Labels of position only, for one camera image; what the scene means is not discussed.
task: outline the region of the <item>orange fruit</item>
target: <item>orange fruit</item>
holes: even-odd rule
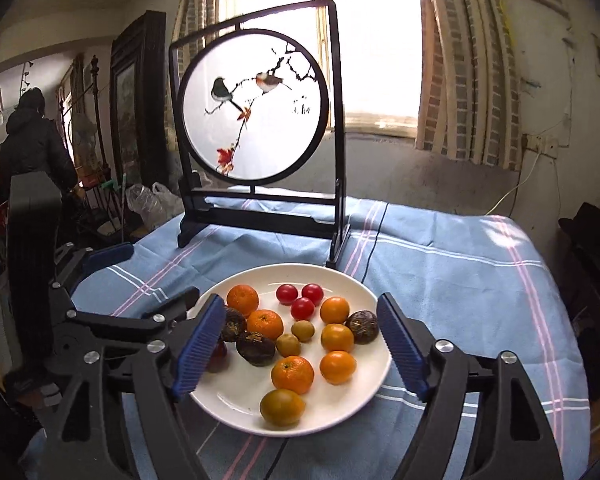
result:
[[[258,293],[249,285],[236,285],[226,295],[226,306],[239,310],[244,317],[248,317],[259,304]]]
[[[314,375],[314,367],[309,361],[304,357],[292,355],[280,359],[271,369],[271,382],[276,388],[303,395],[314,383]]]
[[[320,361],[320,373],[330,384],[346,383],[356,371],[356,360],[347,352],[329,352]]]
[[[291,390],[273,390],[262,397],[260,413],[274,426],[295,424],[304,413],[305,403]]]
[[[353,332],[347,326],[331,323],[322,329],[320,343],[327,352],[336,350],[351,352],[354,343]]]
[[[275,341],[284,331],[282,318],[273,310],[256,310],[247,318],[247,332],[260,332],[264,337]]]
[[[326,324],[344,323],[349,317],[349,301],[340,296],[324,300],[320,307],[320,317]]]

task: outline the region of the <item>person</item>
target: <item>person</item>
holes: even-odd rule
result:
[[[84,199],[78,175],[53,121],[44,118],[45,97],[40,88],[20,96],[7,120],[7,138],[0,147],[0,204],[9,199],[11,177],[44,171],[63,193]]]

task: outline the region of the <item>wall outlet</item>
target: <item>wall outlet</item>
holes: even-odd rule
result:
[[[550,158],[558,158],[558,137],[551,135],[526,136],[526,148]]]

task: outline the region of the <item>black hair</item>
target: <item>black hair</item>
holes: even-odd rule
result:
[[[40,88],[30,88],[20,96],[18,108],[32,108],[37,110],[40,115],[45,114],[45,97]]]

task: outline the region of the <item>blue tablecloth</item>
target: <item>blue tablecloth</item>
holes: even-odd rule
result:
[[[327,219],[326,206],[218,200],[251,210],[294,211]],[[566,480],[580,477],[589,453],[587,385],[564,305],[549,270],[508,218],[461,217],[371,200],[347,199],[352,227],[339,270],[365,278],[376,294],[391,292],[409,317],[463,351],[520,356],[554,431]],[[383,213],[384,221],[380,226]],[[81,310],[138,316],[192,286],[205,291],[252,267],[282,262],[323,264],[329,242],[209,226],[184,249],[175,218],[136,244],[128,261],[89,277],[74,294]],[[477,397],[464,405],[446,479],[460,478],[475,422]],[[132,396],[125,399],[143,478],[155,473],[142,448]],[[384,385],[339,426],[285,441],[218,424],[198,408],[191,435],[212,479],[391,478],[413,436],[423,405],[392,366]]]

